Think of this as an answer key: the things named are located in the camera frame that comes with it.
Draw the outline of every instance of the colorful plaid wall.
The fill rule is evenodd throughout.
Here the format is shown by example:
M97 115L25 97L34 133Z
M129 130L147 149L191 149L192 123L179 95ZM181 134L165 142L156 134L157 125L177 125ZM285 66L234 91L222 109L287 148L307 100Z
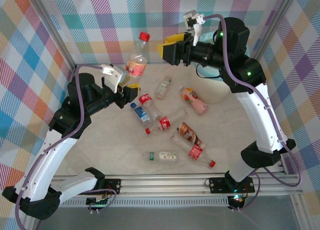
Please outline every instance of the colorful plaid wall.
M182 16L190 10L204 15L220 13L244 20L251 37L260 24L269 0L54 0L71 39L61 30L58 17L47 9L77 63L123 63L141 31L150 33L149 57L163 62L157 45L164 38L186 31ZM203 32L215 31L218 21L207 21ZM76 50L70 42L74 41Z
M320 0L294 0L261 60L275 112L303 169L320 229ZM297 168L286 159L291 172Z
M0 0L0 192L40 150L71 70L29 0ZM0 229L17 229L0 196Z
M259 35L259 38L257 39L257 41L252 49L251 55L253 55L255 53L255 51L259 48L261 40L266 36L266 33L268 32L268 29L271 25L271 22L273 22L275 20L276 12L279 10L282 2L283 2L283 0L276 0L276 3L273 6L273 9L272 9L269 17L263 26L263 29Z

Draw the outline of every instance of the white cable clip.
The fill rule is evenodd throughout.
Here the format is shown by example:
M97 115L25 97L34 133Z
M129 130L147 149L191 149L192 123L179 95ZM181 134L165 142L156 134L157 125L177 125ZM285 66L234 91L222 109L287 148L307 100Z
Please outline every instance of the white cable clip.
M283 138L282 138L282 140L279 140L279 138L278 138L277 142L278 142L278 143L279 143L279 142L283 142L284 144L286 144L286 143L287 143L287 141L286 141L286 140L284 140Z

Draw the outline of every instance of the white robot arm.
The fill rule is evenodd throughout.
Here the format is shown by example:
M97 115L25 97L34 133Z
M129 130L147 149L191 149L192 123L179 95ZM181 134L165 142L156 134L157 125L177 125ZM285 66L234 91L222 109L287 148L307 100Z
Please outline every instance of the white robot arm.
M199 41L201 25L212 18L220 19L213 34L214 44ZM296 143L281 130L260 63L245 55L250 31L244 22L221 15L204 17L195 11L187 12L183 19L187 31L194 30L194 36L180 33L166 38L158 46L161 57L171 65L182 61L185 66L195 62L218 68L220 77L243 105L255 132L256 141L241 152L241 160L225 174L227 188L237 190L255 169L274 165L282 153L291 155Z
M59 183L51 183L65 155L91 124L90 116L112 103L123 108L126 103L131 102L138 95L137 86L124 88L118 86L124 72L117 66L102 65L102 67L94 68L104 73L101 79L102 88L95 83L91 74L78 75L84 114L81 128L75 132L81 122L81 114L79 91L77 91L74 77L67 87L68 97L62 103L61 108L55 112L42 148L31 168L15 186L6 187L2 192L5 198L16 204L17 199L21 198L19 208L27 215L41 220L47 219L60 204L71 197L88 190L104 188L105 175L92 167L78 176Z

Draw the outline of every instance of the cable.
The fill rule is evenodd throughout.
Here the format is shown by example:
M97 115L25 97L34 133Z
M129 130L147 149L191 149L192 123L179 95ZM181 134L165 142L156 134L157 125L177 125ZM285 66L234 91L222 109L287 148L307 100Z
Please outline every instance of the cable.
M19 226L19 228L21 230L26 230L24 225L22 224L21 222L21 219L19 217L19 206L20 206L20 201L21 201L21 198L22 198L22 195L24 193L24 191L28 188L26 185L28 184L29 182L29 179L31 178L31 175L33 174L35 168L38 166L39 162L42 160L42 158L48 154L48 152L52 149L54 149L57 145L59 145L61 142L65 141L66 139L68 139L69 137L73 136L74 134L76 134L82 127L84 121L85 121L85 108L84 108L84 102L83 102L83 99L82 99L82 94L81 94L81 88L80 88L80 81L79 81L79 70L81 67L83 66L87 66L87 67L92 67L92 68L95 68L95 69L102 69L101 67L99 66L93 66L93 65L89 65L89 64L82 64L82 65L77 65L76 69L75 69L75 85L76 85L76 92L77 92L77 96L78 96L78 99L79 99L79 106L80 106L80 123L79 125L76 127L76 129L69 133L67 136L65 136L64 138L61 138L59 141L57 141L56 143L52 144L51 146L49 146L46 150L43 151L43 154L39 155L39 157L34 161L33 165L31 166L28 174L26 175L25 179L24 179L24 182L22 184L22 187L21 187L21 190L18 194L18 197L16 199L16 202L15 202L15 209L14 209L14 214L15 214L15 218L16 218L16 221L17 221L17 224Z
M195 73L197 76L199 76L200 78L203 78L203 79L218 79L221 77L221 74L220 74L220 69L219 69L219 75L218 76L211 76L211 77L202 77L199 75L198 73L198 66L201 65L201 64L197 64L197 66L195 67Z
M217 36L217 33L218 33L218 30L216 30L214 32L213 37L212 37L212 41L213 41L214 44L216 43L215 37Z
M260 188L261 188L261 179L260 179L260 177L258 176L258 174L256 174L256 173L254 173L253 175L255 175L255 176L257 177L257 179L258 179L258 189L256 190L257 192L255 193L255 195L254 195L254 197L253 197L252 201L251 201L248 205L245 205L242 209L244 209L244 208L246 208L246 207L250 206L250 205L254 202L254 200L257 198L257 196L258 196L258 194L259 194L259 192L260 192Z
M111 191L111 192L114 193L114 198L112 199L112 201L109 202L108 205L104 206L103 208L101 208L101 209L99 210L99 211L103 211L103 210L105 210L108 206L110 206L110 205L115 201L115 198L116 198L116 196L117 196L117 192L116 192L115 190L113 190L113 189L105 188L105 189L96 189L96 190L85 191L84 193L92 193L92 192L97 192L97 191ZM90 211L92 211L91 205L92 205L92 203L90 203L90 205L89 205L89 210L90 210Z
M204 185L206 186L206 187L209 187L210 188L210 186L208 186L207 184L206 184L206 182L209 180L209 178L207 178L205 181L204 181Z
M274 116L274 113L272 112L271 108L270 108L270 105L268 104L268 102L266 101L266 99L263 97L263 95L261 94L261 92L259 90L257 90L254 86L244 82L244 81L241 81L239 80L237 77L235 77L230 69L230 66L229 66L229 61L228 61L228 52L227 52L227 26L226 26L226 22L225 22L225 19L223 18L222 15L211 15L211 16L206 16L204 17L203 19L204 20L209 20L209 19L212 19L212 18L219 18L220 19L220 22L221 22L221 26L222 26L222 32L223 32L223 35L224 37L222 38L222 52L223 52L223 61L224 61L224 65L225 65L225 69L228 73L228 75L230 76L230 78L240 84L240 85L243 85L245 87L248 87L249 89L251 89L253 92L255 92L259 98L261 99L261 101L263 102L265 108L267 109L268 113L269 113L269 116L270 116L270 119L272 121L272 124L274 126L274 129L276 131L276 134L278 136L278 140L279 142L282 144L282 146L284 147L284 149L288 152L288 154L290 155L290 157L294 160L294 163L295 165L297 166L297 169L298 169L298 174L299 174L299 180L297 183L294 183L294 184L291 184L291 183L286 183L282 180L280 180L278 177L276 177L274 174L272 174L266 167L264 167L264 169L275 179L277 180L278 182L286 185L286 186L290 186L290 187L296 187L296 186L299 186L302 182L302 175L301 175L301 167L296 159L296 157L294 156L294 154L290 151L290 149L287 147L286 143L284 142L284 139L280 133L280 130L278 128L278 125L277 125L277 121L276 121L276 118Z

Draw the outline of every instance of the clear plastic bottle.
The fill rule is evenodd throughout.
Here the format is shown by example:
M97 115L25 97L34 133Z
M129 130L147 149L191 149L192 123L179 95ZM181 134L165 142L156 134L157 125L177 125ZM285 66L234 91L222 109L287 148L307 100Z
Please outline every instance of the clear plastic bottle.
M155 97L157 97L160 100L163 100L167 94L170 82L171 76L166 76L165 79L160 82L160 85L155 92Z
M141 32L139 41L130 50L128 62L126 63L126 77L120 84L122 87L139 83L148 58L148 42L150 35L146 32Z
M210 159L206 151L184 139L180 133L175 132L171 137L171 141L183 149L193 160L209 167L215 166L216 162Z
M141 106L137 106L136 103L131 103L130 106L138 115L144 126L149 126L152 123L152 120Z
M155 131L163 131L167 128L171 127L173 124L182 121L188 116L186 108L180 109L174 113L169 114L168 116L164 116L158 120L156 120L149 128L145 129L147 134L150 134Z
M151 162L158 162L164 164L177 163L178 152L177 151L148 151L144 153L145 158Z
M159 119L162 116L161 111L156 107L153 99L150 97L150 95L141 90L139 91L139 101L142 104L143 108L149 113L149 116L153 119Z

